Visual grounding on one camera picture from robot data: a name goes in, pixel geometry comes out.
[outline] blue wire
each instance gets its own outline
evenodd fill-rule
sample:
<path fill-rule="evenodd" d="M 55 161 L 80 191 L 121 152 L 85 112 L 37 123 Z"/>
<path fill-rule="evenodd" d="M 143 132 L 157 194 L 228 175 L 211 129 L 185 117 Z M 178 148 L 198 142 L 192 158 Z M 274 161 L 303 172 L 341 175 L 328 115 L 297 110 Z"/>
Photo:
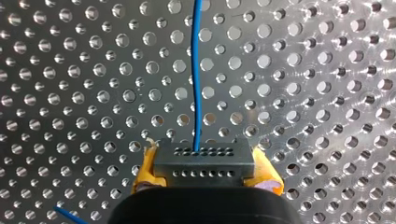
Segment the blue wire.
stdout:
<path fill-rule="evenodd" d="M 71 213 L 67 212 L 66 210 L 64 210 L 58 206 L 54 206 L 53 210 L 55 210 L 56 212 L 59 212 L 60 214 L 64 215 L 64 217 L 67 217 L 68 219 L 76 222 L 77 224 L 88 224 L 88 222 L 82 220 L 79 217 L 73 216 Z"/>
<path fill-rule="evenodd" d="M 194 111 L 195 111 L 195 136 L 194 151 L 200 149 L 201 126 L 202 126 L 202 103 L 201 103 L 201 87 L 199 79 L 199 32 L 201 28 L 201 7 L 202 0 L 195 0 L 194 11 L 192 14 L 192 32 L 191 32 L 191 70 L 192 70 L 192 87 L 194 91 Z"/>

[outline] perforated metal sheet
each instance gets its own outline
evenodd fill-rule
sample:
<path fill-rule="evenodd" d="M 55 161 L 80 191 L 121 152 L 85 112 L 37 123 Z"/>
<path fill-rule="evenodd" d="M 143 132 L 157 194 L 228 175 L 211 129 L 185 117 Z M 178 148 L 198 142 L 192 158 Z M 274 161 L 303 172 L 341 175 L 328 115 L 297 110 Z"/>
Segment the perforated metal sheet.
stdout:
<path fill-rule="evenodd" d="M 0 223 L 104 223 L 191 141 L 192 0 L 2 0 Z M 246 137 L 305 223 L 396 223 L 396 5 L 204 1 L 203 141 Z"/>

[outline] circular hole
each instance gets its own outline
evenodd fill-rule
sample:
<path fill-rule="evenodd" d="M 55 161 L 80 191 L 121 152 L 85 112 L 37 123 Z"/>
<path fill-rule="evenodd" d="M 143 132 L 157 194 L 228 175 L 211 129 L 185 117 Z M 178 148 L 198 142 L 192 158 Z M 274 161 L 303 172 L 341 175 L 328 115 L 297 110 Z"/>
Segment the circular hole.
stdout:
<path fill-rule="evenodd" d="M 266 38 L 266 37 L 268 37 L 271 33 L 272 33 L 272 28 L 271 28 L 270 25 L 261 24 L 261 25 L 259 25 L 259 27 L 257 28 L 257 35 L 258 35 L 260 38 Z"/>
<path fill-rule="evenodd" d="M 357 167 L 355 164 L 348 162 L 344 165 L 343 171 L 346 175 L 353 175 L 355 174 Z"/>
<path fill-rule="evenodd" d="M 213 22 L 214 22 L 215 24 L 217 24 L 217 25 L 223 24 L 224 21 L 225 21 L 224 14 L 219 14 L 219 13 L 218 13 L 218 14 L 216 14 L 216 15 L 213 17 Z"/>
<path fill-rule="evenodd" d="M 242 36 L 242 30 L 239 27 L 231 26 L 227 31 L 227 36 L 231 40 L 237 40 Z"/>
<path fill-rule="evenodd" d="M 242 88 L 240 86 L 231 86 L 229 93 L 231 97 L 238 98 L 242 95 Z"/>
<path fill-rule="evenodd" d="M 242 61 L 240 58 L 233 56 L 229 61 L 228 61 L 228 66 L 232 69 L 232 70 L 236 70 L 238 68 L 240 68 L 242 65 Z"/>
<path fill-rule="evenodd" d="M 318 175 L 325 175 L 328 170 L 329 168 L 327 167 L 327 165 L 323 163 L 319 163 L 317 166 L 315 166 L 315 173 L 317 173 Z"/>
<path fill-rule="evenodd" d="M 116 44 L 121 48 L 126 48 L 129 45 L 129 37 L 126 34 L 120 34 L 116 37 Z"/>
<path fill-rule="evenodd" d="M 383 194 L 384 192 L 382 191 L 382 189 L 379 188 L 374 188 L 370 190 L 370 198 L 372 198 L 373 200 L 380 199 Z"/>
<path fill-rule="evenodd" d="M 171 41 L 174 44 L 181 44 L 181 42 L 183 42 L 184 39 L 184 34 L 179 31 L 179 30 L 175 30 L 174 32 L 172 32 L 171 34 Z"/>
<path fill-rule="evenodd" d="M 295 200 L 300 196 L 300 193 L 297 189 L 288 189 L 288 191 L 286 192 L 286 197 L 289 200 Z"/>
<path fill-rule="evenodd" d="M 288 85 L 288 87 L 286 88 L 286 92 L 289 95 L 297 95 L 298 93 L 300 93 L 301 91 L 301 86 L 298 83 L 292 82 Z"/>
<path fill-rule="evenodd" d="M 267 68 L 271 64 L 271 58 L 268 55 L 261 55 L 259 59 L 257 59 L 257 65 L 264 69 Z"/>
<path fill-rule="evenodd" d="M 256 14 L 253 11 L 247 11 L 244 13 L 244 21 L 245 22 L 254 21 L 255 18 L 256 18 Z"/>
<path fill-rule="evenodd" d="M 332 54 L 330 52 L 321 52 L 318 56 L 318 62 L 320 64 L 327 64 L 332 61 Z"/>
<path fill-rule="evenodd" d="M 239 112 L 234 112 L 234 113 L 232 113 L 231 116 L 230 116 L 230 122 L 231 122 L 233 125 L 239 125 L 239 124 L 241 124 L 242 121 L 243 121 L 243 119 L 244 119 L 243 115 L 242 115 L 241 113 L 239 113 Z"/>
<path fill-rule="evenodd" d="M 355 191 L 353 189 L 346 188 L 341 192 L 341 197 L 345 200 L 350 200 L 353 196 L 355 196 Z"/>
<path fill-rule="evenodd" d="M 315 146 L 319 149 L 324 149 L 330 144 L 329 139 L 326 137 L 319 137 L 315 143 Z"/>
<path fill-rule="evenodd" d="M 271 93 L 271 87 L 267 84 L 261 84 L 257 88 L 257 93 L 260 95 L 260 97 L 268 96 Z"/>
<path fill-rule="evenodd" d="M 210 71 L 213 68 L 214 64 L 211 59 L 204 58 L 201 60 L 201 69 L 205 72 Z"/>
<path fill-rule="evenodd" d="M 158 89 L 152 89 L 152 90 L 150 90 L 149 93 L 148 93 L 148 98 L 149 98 L 151 101 L 160 101 L 161 98 L 162 98 L 162 96 L 163 96 L 163 95 L 162 95 L 161 91 L 158 90 Z"/>
<path fill-rule="evenodd" d="M 132 90 L 126 90 L 122 94 L 122 98 L 125 102 L 131 103 L 136 99 L 136 94 Z"/>
<path fill-rule="evenodd" d="M 288 165 L 288 168 L 286 169 L 289 175 L 297 175 L 300 173 L 300 167 L 296 164 L 290 164 Z"/>
<path fill-rule="evenodd" d="M 185 88 L 177 88 L 175 91 L 175 96 L 178 100 L 184 100 L 187 98 L 188 93 L 187 90 Z"/>
<path fill-rule="evenodd" d="M 288 139 L 286 146 L 289 149 L 296 149 L 300 146 L 300 140 L 298 140 L 297 138 L 290 138 Z"/>
<path fill-rule="evenodd" d="M 314 197 L 317 200 L 323 200 L 327 196 L 327 191 L 325 189 L 315 189 Z"/>
<path fill-rule="evenodd" d="M 246 127 L 244 134 L 245 134 L 246 137 L 253 137 L 258 132 L 259 132 L 259 130 L 258 130 L 258 128 L 256 126 L 249 125 L 249 126 Z"/>
<path fill-rule="evenodd" d="M 297 36 L 303 31 L 303 26 L 299 22 L 291 23 L 288 26 L 289 35 Z"/>
<path fill-rule="evenodd" d="M 187 116 L 185 114 L 179 115 L 177 117 L 177 124 L 179 126 L 186 126 L 189 124 L 189 122 L 190 122 L 190 118 L 189 118 L 189 116 Z"/>
<path fill-rule="evenodd" d="M 173 69 L 176 73 L 182 73 L 186 71 L 187 65 L 183 62 L 183 60 L 176 60 L 173 64 Z"/>
<path fill-rule="evenodd" d="M 372 166 L 372 172 L 375 175 L 381 175 L 382 173 L 384 173 L 386 168 L 387 168 L 387 166 L 384 163 L 376 162 Z"/>
<path fill-rule="evenodd" d="M 204 28 L 200 31 L 199 38 L 202 42 L 207 42 L 212 38 L 212 32 L 209 29 Z"/>
<path fill-rule="evenodd" d="M 111 9 L 111 12 L 113 13 L 114 17 L 122 18 L 122 17 L 125 16 L 126 10 L 125 10 L 125 7 L 122 4 L 116 4 Z"/>
<path fill-rule="evenodd" d="M 215 95 L 215 90 L 214 90 L 213 88 L 211 88 L 211 87 L 204 87 L 204 88 L 202 89 L 202 96 L 203 96 L 205 99 L 210 99 L 210 98 L 212 98 L 214 95 Z"/>
<path fill-rule="evenodd" d="M 212 113 L 207 113 L 204 115 L 204 124 L 210 126 L 216 122 L 216 115 Z"/>
<path fill-rule="evenodd" d="M 177 14 L 181 11 L 181 3 L 178 0 L 172 0 L 168 3 L 168 10 L 171 14 Z"/>

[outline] hole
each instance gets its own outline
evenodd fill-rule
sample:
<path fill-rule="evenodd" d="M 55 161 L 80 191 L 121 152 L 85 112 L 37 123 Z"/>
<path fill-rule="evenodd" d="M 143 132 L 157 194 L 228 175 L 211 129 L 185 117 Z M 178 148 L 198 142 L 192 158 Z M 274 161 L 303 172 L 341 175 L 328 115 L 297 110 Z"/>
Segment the hole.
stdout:
<path fill-rule="evenodd" d="M 132 103 L 136 99 L 136 95 L 132 90 L 126 90 L 122 94 L 122 98 L 125 102 Z"/>
<path fill-rule="evenodd" d="M 245 129 L 245 136 L 246 137 L 253 137 L 254 135 L 256 135 L 259 132 L 258 128 L 256 126 L 253 125 L 249 125 L 246 127 Z"/>
<path fill-rule="evenodd" d="M 288 139 L 286 146 L 289 149 L 296 149 L 300 146 L 300 141 L 297 138 L 290 138 L 290 139 Z"/>
<path fill-rule="evenodd" d="M 241 37 L 242 30 L 239 27 L 231 26 L 227 31 L 227 36 L 231 40 L 237 40 Z"/>
<path fill-rule="evenodd" d="M 295 67 L 301 63 L 303 57 L 298 53 L 292 53 L 288 56 L 287 62 L 290 66 Z"/>
<path fill-rule="evenodd" d="M 346 175 L 353 175 L 353 174 L 355 174 L 356 169 L 357 169 L 357 167 L 355 164 L 348 162 L 344 165 L 343 171 L 344 171 L 344 174 L 346 174 Z"/>
<path fill-rule="evenodd" d="M 379 108 L 376 112 L 375 112 L 375 116 L 377 119 L 379 120 L 384 120 L 384 119 L 388 119 L 390 117 L 390 111 L 384 107 Z"/>
<path fill-rule="evenodd" d="M 320 94 L 326 94 L 332 89 L 332 84 L 330 82 L 321 81 L 317 85 L 317 91 Z"/>
<path fill-rule="evenodd" d="M 396 185 L 396 176 L 395 175 L 391 175 L 387 178 L 386 180 L 386 185 L 393 187 Z"/>
<path fill-rule="evenodd" d="M 282 20 L 286 16 L 285 9 L 281 8 L 274 12 L 274 18 L 278 21 Z"/>
<path fill-rule="evenodd" d="M 233 125 L 239 125 L 239 124 L 241 124 L 242 121 L 243 121 L 243 119 L 244 119 L 243 115 L 242 115 L 241 113 L 239 113 L 239 112 L 234 112 L 234 113 L 232 113 L 231 116 L 230 116 L 230 122 L 231 122 Z"/>
<path fill-rule="evenodd" d="M 224 101 L 219 101 L 217 108 L 219 111 L 224 111 L 227 109 L 227 103 Z"/>
<path fill-rule="evenodd" d="M 174 44 L 181 44 L 181 42 L 183 42 L 184 39 L 184 34 L 179 31 L 179 30 L 175 30 L 174 32 L 172 32 L 171 34 L 171 41 Z"/>
<path fill-rule="evenodd" d="M 228 128 L 220 128 L 219 129 L 220 137 L 226 137 L 229 133 L 230 133 L 230 130 Z"/>
<path fill-rule="evenodd" d="M 259 27 L 257 28 L 257 35 L 260 38 L 266 38 L 268 37 L 270 34 L 272 33 L 272 28 L 271 26 L 267 25 L 267 24 L 261 24 L 259 25 Z"/>
<path fill-rule="evenodd" d="M 271 58 L 268 55 L 261 55 L 259 59 L 257 59 L 257 65 L 264 69 L 267 68 L 271 64 Z"/>
<path fill-rule="evenodd" d="M 358 145 L 358 143 L 359 143 L 358 138 L 356 138 L 354 136 L 349 136 L 346 138 L 344 145 L 347 148 L 353 148 L 353 147 L 356 147 Z"/>
<path fill-rule="evenodd" d="M 224 83 L 226 80 L 227 80 L 227 77 L 224 74 L 219 73 L 216 75 L 216 81 L 218 83 Z"/>
<path fill-rule="evenodd" d="M 352 81 L 350 81 L 350 82 L 347 84 L 346 88 L 347 88 L 350 92 L 355 93 L 355 92 L 361 90 L 361 82 L 359 82 L 358 80 L 352 80 Z"/>
<path fill-rule="evenodd" d="M 151 118 L 151 124 L 154 127 L 160 127 L 163 125 L 163 117 L 161 117 L 160 115 L 155 115 Z"/>
<path fill-rule="evenodd" d="M 295 200 L 300 196 L 300 193 L 297 189 L 288 189 L 288 191 L 286 192 L 286 197 L 289 200 Z"/>
<path fill-rule="evenodd" d="M 303 31 L 303 26 L 299 22 L 291 23 L 288 26 L 288 33 L 292 36 L 297 36 Z"/>
<path fill-rule="evenodd" d="M 329 139 L 326 137 L 319 137 L 315 142 L 315 146 L 319 149 L 324 149 L 330 144 Z"/>
<path fill-rule="evenodd" d="M 129 116 L 125 120 L 125 123 L 126 123 L 126 126 L 128 126 L 129 128 L 135 128 L 135 127 L 137 127 L 139 120 L 134 116 Z"/>
<path fill-rule="evenodd" d="M 139 142 L 132 141 L 129 143 L 129 150 L 132 152 L 138 152 L 138 151 L 140 151 L 141 148 L 142 147 Z"/>
<path fill-rule="evenodd" d="M 145 45 L 147 46 L 153 46 L 157 43 L 157 36 L 152 32 L 147 32 L 143 35 L 143 43 L 145 43 Z"/>
<path fill-rule="evenodd" d="M 202 89 L 202 96 L 207 100 L 215 95 L 215 90 L 211 87 L 204 87 Z"/>
<path fill-rule="evenodd" d="M 273 160 L 274 160 L 275 162 L 282 162 L 283 160 L 285 160 L 285 158 L 286 158 L 285 153 L 283 153 L 283 152 L 276 152 L 276 153 L 274 154 Z"/>
<path fill-rule="evenodd" d="M 350 121 L 355 121 L 361 116 L 361 112 L 357 109 L 349 109 L 346 112 L 346 118 Z"/>
<path fill-rule="evenodd" d="M 285 106 L 285 100 L 276 98 L 276 99 L 274 100 L 274 102 L 273 102 L 273 106 L 274 106 L 274 108 L 276 108 L 276 109 L 280 109 L 280 108 L 282 108 L 283 106 Z"/>
<path fill-rule="evenodd" d="M 378 148 L 385 147 L 387 144 L 388 138 L 383 135 L 377 136 L 374 140 L 374 146 Z"/>
<path fill-rule="evenodd" d="M 146 71 L 149 74 L 157 74 L 160 71 L 160 66 L 154 61 L 148 62 L 146 64 Z"/>
<path fill-rule="evenodd" d="M 183 60 L 176 60 L 173 64 L 173 69 L 176 73 L 182 73 L 186 71 L 187 65 L 183 62 Z"/>
<path fill-rule="evenodd" d="M 253 101 L 253 100 L 246 100 L 245 101 L 245 108 L 247 110 L 252 110 L 252 109 L 256 108 L 256 105 L 257 105 L 256 102 Z"/>
<path fill-rule="evenodd" d="M 256 14 L 253 11 L 247 11 L 244 13 L 244 21 L 245 22 L 254 21 L 255 18 L 256 18 Z"/>
<path fill-rule="evenodd" d="M 111 12 L 113 13 L 113 16 L 116 18 L 122 18 L 125 16 L 125 7 L 122 4 L 116 4 L 114 7 L 111 9 Z"/>
<path fill-rule="evenodd" d="M 216 115 L 212 113 L 207 113 L 204 115 L 204 124 L 210 126 L 216 122 Z"/>
<path fill-rule="evenodd" d="M 383 20 L 385 29 L 390 30 L 396 27 L 396 17 L 389 17 Z"/>
<path fill-rule="evenodd" d="M 264 137 L 264 138 L 260 139 L 260 141 L 259 141 L 259 148 L 261 150 L 268 149 L 271 147 L 271 145 L 272 145 L 271 141 L 268 138 Z"/>
<path fill-rule="evenodd" d="M 260 97 L 268 96 L 271 93 L 271 87 L 267 84 L 261 84 L 259 88 L 257 88 L 257 93 Z"/>
<path fill-rule="evenodd" d="M 383 194 L 384 192 L 382 191 L 382 189 L 379 188 L 374 188 L 370 190 L 370 198 L 372 198 L 373 200 L 380 199 Z"/>
<path fill-rule="evenodd" d="M 73 14 L 69 9 L 63 8 L 61 12 L 59 12 L 59 19 L 64 22 L 70 22 L 73 20 Z"/>
<path fill-rule="evenodd" d="M 229 93 L 231 97 L 238 98 L 242 95 L 242 88 L 240 86 L 231 86 Z"/>
<path fill-rule="evenodd" d="M 384 173 L 386 168 L 387 168 L 387 166 L 384 163 L 376 162 L 372 166 L 372 172 L 375 175 L 381 175 L 382 173 Z"/>
<path fill-rule="evenodd" d="M 275 51 L 281 51 L 285 49 L 285 47 L 286 47 L 286 41 L 283 39 L 278 40 L 273 44 L 273 48 Z"/>
<path fill-rule="evenodd" d="M 318 56 L 318 62 L 320 64 L 327 64 L 332 61 L 332 54 L 330 52 L 321 52 Z"/>
<path fill-rule="evenodd" d="M 189 124 L 189 122 L 190 122 L 190 118 L 189 118 L 189 116 L 187 116 L 185 114 L 179 115 L 177 117 L 177 124 L 179 126 L 186 126 Z"/>
<path fill-rule="evenodd" d="M 168 10 L 171 14 L 177 14 L 181 11 L 181 3 L 178 0 L 172 0 L 168 4 Z"/>
<path fill-rule="evenodd" d="M 288 85 L 288 87 L 286 88 L 286 92 L 289 95 L 297 95 L 298 93 L 300 93 L 301 91 L 301 86 L 298 83 L 292 82 Z"/>
<path fill-rule="evenodd" d="M 217 24 L 217 25 L 223 24 L 224 21 L 225 21 L 224 14 L 219 14 L 219 13 L 218 13 L 218 14 L 216 14 L 216 15 L 213 17 L 213 22 L 214 22 L 215 24 Z"/>
<path fill-rule="evenodd" d="M 323 164 L 323 163 L 319 163 L 316 167 L 315 167 L 315 173 L 317 173 L 318 175 L 325 175 L 328 171 L 328 167 L 327 165 Z"/>
<path fill-rule="evenodd" d="M 225 53 L 225 46 L 224 45 L 216 45 L 215 52 L 218 55 Z"/>
<path fill-rule="evenodd" d="M 286 172 L 288 172 L 289 175 L 297 175 L 300 173 L 300 167 L 294 163 L 288 165 L 288 168 L 286 169 Z"/>
<path fill-rule="evenodd" d="M 96 21 L 99 17 L 99 11 L 96 7 L 87 7 L 85 10 L 85 17 L 91 21 Z"/>
<path fill-rule="evenodd" d="M 332 186 L 333 188 L 337 187 L 339 184 L 341 183 L 341 179 L 337 176 L 333 176 L 332 178 L 330 178 L 329 180 L 329 184 L 330 186 Z"/>
<path fill-rule="evenodd" d="M 126 34 L 120 34 L 116 37 L 116 44 L 121 48 L 126 48 L 129 45 L 129 37 Z"/>
<path fill-rule="evenodd" d="M 341 192 L 341 197 L 345 200 L 350 200 L 353 196 L 355 196 L 355 191 L 353 191 L 353 189 L 346 188 Z"/>
<path fill-rule="evenodd" d="M 209 29 L 204 28 L 200 31 L 199 38 L 202 42 L 207 42 L 212 38 L 212 32 Z"/>
<path fill-rule="evenodd" d="M 344 130 L 344 127 L 341 124 L 336 124 L 332 127 L 332 132 L 334 132 L 334 134 L 339 134 L 342 133 Z"/>
<path fill-rule="evenodd" d="M 286 120 L 289 123 L 296 123 L 300 120 L 300 114 L 297 111 L 292 110 L 286 115 Z"/>
<path fill-rule="evenodd" d="M 312 208 L 311 202 L 305 201 L 301 203 L 300 209 L 304 212 L 309 211 Z"/>
<path fill-rule="evenodd" d="M 205 72 L 210 71 L 213 68 L 214 64 L 211 59 L 204 58 L 201 60 L 201 69 Z"/>
<path fill-rule="evenodd" d="M 348 213 L 348 212 L 345 212 L 345 213 L 341 214 L 341 216 L 340 216 L 340 221 L 342 223 L 351 222 L 352 219 L 353 219 L 353 216 L 350 213 Z"/>
<path fill-rule="evenodd" d="M 388 91 L 393 87 L 393 81 L 389 80 L 389 79 L 381 79 L 378 82 L 377 87 L 381 90 L 381 91 Z"/>
<path fill-rule="evenodd" d="M 164 86 L 169 86 L 169 85 L 172 84 L 172 79 L 171 79 L 169 76 L 165 76 L 165 77 L 163 77 L 163 79 L 161 80 L 161 83 L 162 83 Z"/>
<path fill-rule="evenodd" d="M 322 200 L 322 199 L 326 198 L 326 196 L 327 196 L 326 190 L 324 190 L 324 189 L 315 189 L 314 197 L 317 200 Z"/>
<path fill-rule="evenodd" d="M 242 61 L 240 58 L 233 56 L 229 61 L 228 61 L 228 66 L 230 67 L 230 69 L 232 70 L 236 70 L 238 68 L 240 68 L 242 65 Z"/>
<path fill-rule="evenodd" d="M 339 201 L 332 201 L 329 202 L 329 204 L 327 205 L 326 211 L 329 213 L 334 213 L 339 207 L 340 207 Z"/>
<path fill-rule="evenodd" d="M 367 221 L 370 223 L 377 223 L 381 220 L 381 216 L 378 213 L 370 213 L 367 216 Z"/>
<path fill-rule="evenodd" d="M 107 174 L 110 176 L 117 176 L 119 172 L 120 172 L 119 168 L 115 165 L 110 165 L 107 167 Z"/>
<path fill-rule="evenodd" d="M 315 213 L 313 216 L 313 220 L 315 223 L 321 223 L 326 220 L 326 216 L 323 213 Z"/>
<path fill-rule="evenodd" d="M 136 60 L 142 59 L 142 58 L 143 58 L 143 51 L 140 50 L 140 49 L 134 49 L 134 51 L 132 51 L 132 57 L 133 57 L 134 59 L 136 59 Z"/>
<path fill-rule="evenodd" d="M 162 96 L 161 91 L 158 89 L 151 89 L 148 93 L 148 98 L 151 101 L 160 101 Z"/>

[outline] yellow plastic part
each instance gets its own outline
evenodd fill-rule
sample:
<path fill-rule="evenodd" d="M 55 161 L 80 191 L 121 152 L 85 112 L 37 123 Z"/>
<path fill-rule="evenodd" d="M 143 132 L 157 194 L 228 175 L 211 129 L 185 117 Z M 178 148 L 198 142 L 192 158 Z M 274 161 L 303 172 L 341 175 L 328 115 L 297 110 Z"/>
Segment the yellow plastic part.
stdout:
<path fill-rule="evenodd" d="M 272 180 L 280 184 L 279 188 L 273 188 L 273 193 L 280 196 L 283 193 L 283 188 L 285 188 L 285 185 L 274 166 L 265 156 L 264 152 L 262 152 L 258 147 L 254 147 L 253 159 L 255 163 L 254 177 L 245 179 L 244 185 L 246 187 L 254 187 L 263 181 Z"/>
<path fill-rule="evenodd" d="M 151 147 L 145 149 L 143 164 L 140 167 L 139 174 L 134 180 L 134 184 L 132 185 L 132 193 L 136 193 L 137 184 L 143 182 L 147 182 L 152 185 L 166 187 L 165 178 L 154 176 L 153 162 L 154 162 L 154 156 L 155 156 L 155 151 L 157 150 L 157 146 L 155 145 L 152 139 L 148 139 L 148 141 L 151 143 Z"/>

